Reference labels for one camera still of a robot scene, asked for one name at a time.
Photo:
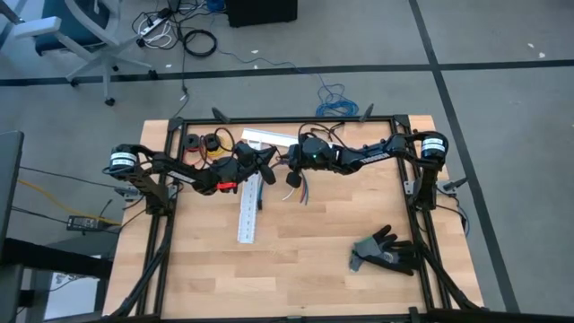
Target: power strip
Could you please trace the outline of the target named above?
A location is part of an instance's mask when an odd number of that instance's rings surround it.
[[[143,29],[143,31],[140,31],[140,36],[145,37],[145,35],[149,34],[150,32],[152,32],[154,29],[156,29],[159,25],[161,25],[162,23],[164,23],[165,21],[168,20],[168,17],[163,17],[163,18],[156,18],[153,21],[153,25],[152,26],[148,26],[146,28]]]

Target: chair base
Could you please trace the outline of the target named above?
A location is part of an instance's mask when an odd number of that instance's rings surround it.
[[[133,38],[125,40],[117,47],[104,48],[97,54],[93,54],[90,56],[85,55],[80,56],[86,60],[86,63],[73,70],[73,72],[68,74],[65,77],[65,79],[73,87],[75,87],[78,85],[78,82],[75,80],[76,76],[87,73],[96,67],[101,68],[103,76],[105,103],[110,107],[113,106],[116,101],[109,95],[109,84],[111,82],[110,71],[113,70],[114,72],[117,72],[119,70],[119,68],[117,67],[118,64],[125,64],[125,65],[132,65],[135,67],[146,68],[148,70],[148,74],[153,80],[158,79],[158,75],[155,72],[155,70],[153,70],[153,66],[137,60],[124,58],[119,55],[124,49],[129,47],[131,44],[134,44]]]

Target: black box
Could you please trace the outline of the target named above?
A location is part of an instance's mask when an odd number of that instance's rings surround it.
[[[298,0],[225,0],[231,27],[297,19]]]

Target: blue cable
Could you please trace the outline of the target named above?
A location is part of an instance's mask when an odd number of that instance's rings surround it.
[[[214,23],[215,23],[215,15],[213,16],[212,22],[209,25],[209,31],[211,33],[213,33],[212,28],[213,28]],[[270,61],[264,57],[255,57],[253,59],[244,60],[244,59],[241,59],[240,57],[238,57],[237,55],[235,55],[231,52],[226,52],[224,50],[221,50],[219,46],[217,47],[216,50],[221,54],[234,57],[235,59],[239,60],[243,64],[251,64],[251,63],[254,63],[256,61],[264,61],[267,64],[272,65],[272,66],[290,65],[291,67],[293,67],[293,69],[295,71],[297,71],[301,74],[313,75],[312,73],[305,73],[305,72],[301,71],[295,64],[293,64],[292,62],[289,62],[289,61],[281,62],[281,63],[274,63],[274,62],[272,62],[272,61]],[[317,91],[317,96],[319,97],[321,104],[319,104],[319,106],[317,107],[317,109],[315,111],[316,116],[331,115],[331,116],[349,117],[349,116],[355,116],[359,112],[359,106],[357,105],[357,103],[344,97],[344,95],[343,95],[344,94],[344,85],[342,85],[341,83],[326,84],[325,80],[323,80],[323,76],[321,76],[321,74],[317,73],[315,75],[318,76],[319,81],[321,81],[321,87]],[[332,88],[339,88],[341,90],[341,92],[331,91]]]

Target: wooden table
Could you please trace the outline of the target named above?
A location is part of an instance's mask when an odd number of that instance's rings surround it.
[[[413,129],[434,130],[430,116],[410,116]],[[239,140],[244,127],[296,135],[300,124],[229,125]],[[166,120],[146,121],[141,144],[162,151]],[[191,126],[207,134],[214,126]],[[349,146],[390,136],[388,123],[347,123],[337,130]],[[177,150],[173,145],[173,156]],[[188,156],[194,162],[197,156]],[[291,188],[288,170],[276,167],[277,183],[265,186],[264,209],[257,214],[254,244],[239,244],[240,192],[201,196],[186,186],[178,196],[163,312],[164,319],[402,314],[424,311],[418,275],[398,274],[371,264],[358,273],[348,268],[352,244],[391,224],[400,240],[410,240],[409,222],[396,160],[374,163],[350,176],[306,171],[309,204],[282,201]],[[447,179],[444,169],[440,179]],[[438,196],[438,204],[456,208]],[[143,209],[126,211],[124,222]],[[482,304],[459,216],[432,212],[443,265],[468,298]],[[104,313],[115,310],[142,273],[151,216],[130,223],[118,241]],[[430,271],[432,291],[438,287]],[[152,309],[156,278],[150,282]]]

